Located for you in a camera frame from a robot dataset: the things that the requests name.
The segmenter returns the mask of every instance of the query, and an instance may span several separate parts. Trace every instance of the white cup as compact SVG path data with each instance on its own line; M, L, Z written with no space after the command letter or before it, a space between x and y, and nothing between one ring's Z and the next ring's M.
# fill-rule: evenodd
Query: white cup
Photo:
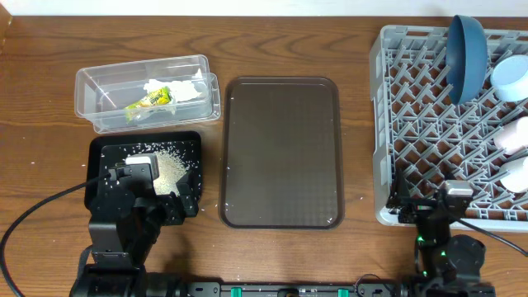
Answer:
M508 155L528 147L528 116L505 125L503 130L493 137L493 142L499 149L505 149L504 153Z
M499 173L508 170L509 175L501 178L502 185L514 193L528 191L528 157L502 165Z
M516 54L495 66L491 77L495 95L514 102L528 97L528 56Z

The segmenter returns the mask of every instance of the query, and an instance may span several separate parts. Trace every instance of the brown tray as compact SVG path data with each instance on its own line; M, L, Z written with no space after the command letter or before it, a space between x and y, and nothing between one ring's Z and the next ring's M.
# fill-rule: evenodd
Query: brown tray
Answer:
M326 78L238 78L227 91L219 215L245 229L343 218L339 100Z

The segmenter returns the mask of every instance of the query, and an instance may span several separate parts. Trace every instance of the wooden table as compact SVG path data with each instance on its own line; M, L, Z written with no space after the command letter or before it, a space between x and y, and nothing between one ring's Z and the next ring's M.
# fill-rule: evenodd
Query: wooden table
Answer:
M526 19L480 19L486 28L528 30ZM339 88L346 218L333 231L243 231L219 220L222 119L166 130L202 136L204 211L163 228L148 271L188 281L351 283L364 273L413 273L413 228L374 216L373 107L368 53L388 24L448 26L449 18L385 17L14 17L0 57L0 230L37 201L83 182L97 137L73 113L83 67L205 54L224 95L239 76L324 76ZM91 243L83 191L32 214L7 245L7 263L27 295L66 295L79 253ZM487 248L484 281L500 296L527 296L528 261L475 232ZM528 248L528 234L503 234ZM0 280L0 294L10 291Z

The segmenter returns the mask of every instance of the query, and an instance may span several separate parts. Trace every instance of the black tray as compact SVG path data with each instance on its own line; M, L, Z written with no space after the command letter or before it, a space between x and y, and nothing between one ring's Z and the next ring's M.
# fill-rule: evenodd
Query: black tray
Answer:
M239 78L227 94L221 219L245 229L337 227L344 202L336 85Z
M116 163L124 163L128 154L134 154L134 151L144 150L143 153L153 153L156 149L177 149L180 152L178 157L184 163L192 164L192 169L197 176L195 189L198 189L198 197L196 198L199 200L204 183L201 176L201 138L196 132L98 137L90 143L87 179L108 173L109 167L115 166ZM88 208L92 199L97 194L100 195L107 191L110 186L115 185L110 181L100 181L88 186L84 194L84 205Z

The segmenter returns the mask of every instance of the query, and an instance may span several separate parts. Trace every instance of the transparent plastic bin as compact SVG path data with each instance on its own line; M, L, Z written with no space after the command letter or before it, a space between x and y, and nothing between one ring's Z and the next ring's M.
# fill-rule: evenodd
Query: transparent plastic bin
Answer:
M401 226L398 211L385 207L396 168L403 170L411 196L431 198L446 168L474 189L468 223L490 231L528 232L528 193L511 193L501 184L510 156L493 142L504 125L528 116L528 99L499 101L489 82L493 68L513 54L528 54L528 31L485 30L486 81L476 98L448 103L445 83L448 28L385 26L370 50L370 99L375 112L373 156L375 215ZM459 223L454 229L466 229Z
M142 107L148 114L127 121L125 107L147 95L149 79L161 82L192 81L200 95L189 101ZM220 118L217 77L210 73L204 55L112 64L82 68L75 83L75 114L90 120L99 134L143 130Z

